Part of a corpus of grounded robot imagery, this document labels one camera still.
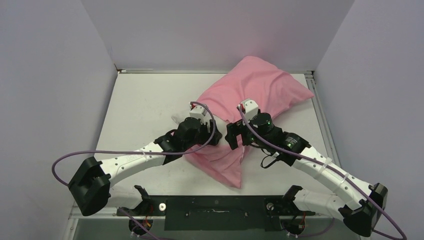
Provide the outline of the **white pillow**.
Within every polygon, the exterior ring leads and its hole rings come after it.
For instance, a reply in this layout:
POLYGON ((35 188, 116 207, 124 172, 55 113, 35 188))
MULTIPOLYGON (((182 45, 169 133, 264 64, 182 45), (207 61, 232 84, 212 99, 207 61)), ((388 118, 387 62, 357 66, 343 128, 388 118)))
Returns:
POLYGON ((190 117, 189 111, 183 110, 183 111, 174 113, 171 116, 171 119, 175 124, 179 125, 180 123, 182 123, 188 117, 190 117))

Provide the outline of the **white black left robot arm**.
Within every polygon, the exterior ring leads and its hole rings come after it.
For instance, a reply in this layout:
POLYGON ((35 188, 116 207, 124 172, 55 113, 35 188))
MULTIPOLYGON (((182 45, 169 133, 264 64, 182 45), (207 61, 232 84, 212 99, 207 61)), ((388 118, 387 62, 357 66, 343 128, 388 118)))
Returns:
POLYGON ((138 185, 129 188, 117 184, 148 168, 168 164, 192 151, 196 145, 217 146, 222 138, 218 125, 210 120, 187 117, 176 129, 168 131, 148 145, 115 158, 85 159, 68 183, 81 214, 91 216, 105 207, 131 209, 136 215, 148 211, 148 194, 138 185))

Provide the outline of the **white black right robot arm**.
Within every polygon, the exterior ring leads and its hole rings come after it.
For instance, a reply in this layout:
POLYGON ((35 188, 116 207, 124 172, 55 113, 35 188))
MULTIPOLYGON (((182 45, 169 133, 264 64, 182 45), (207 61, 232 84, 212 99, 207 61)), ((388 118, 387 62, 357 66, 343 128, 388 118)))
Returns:
POLYGON ((242 118, 226 126, 225 140, 231 149, 256 145, 322 184, 331 194, 316 193, 293 185, 283 199, 289 214, 298 211, 321 213, 341 220, 348 229, 362 237, 370 237, 386 207, 388 189, 381 183, 371 184, 351 175, 324 157, 300 135, 283 131, 265 112, 242 118))

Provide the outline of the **pink pillowcase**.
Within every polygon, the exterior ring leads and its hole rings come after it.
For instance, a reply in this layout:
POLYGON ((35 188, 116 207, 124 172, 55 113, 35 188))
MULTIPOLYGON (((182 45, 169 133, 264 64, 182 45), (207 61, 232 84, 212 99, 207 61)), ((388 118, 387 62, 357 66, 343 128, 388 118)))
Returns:
MULTIPOLYGON (((230 72, 207 88, 197 99, 213 113, 218 130, 225 135, 226 125, 240 120, 237 106, 246 99, 255 101, 272 118, 314 94, 289 73, 256 56, 244 57, 230 72)), ((217 146, 185 155, 185 159, 219 183, 240 189, 244 156, 249 148, 232 150, 222 138, 217 146)))

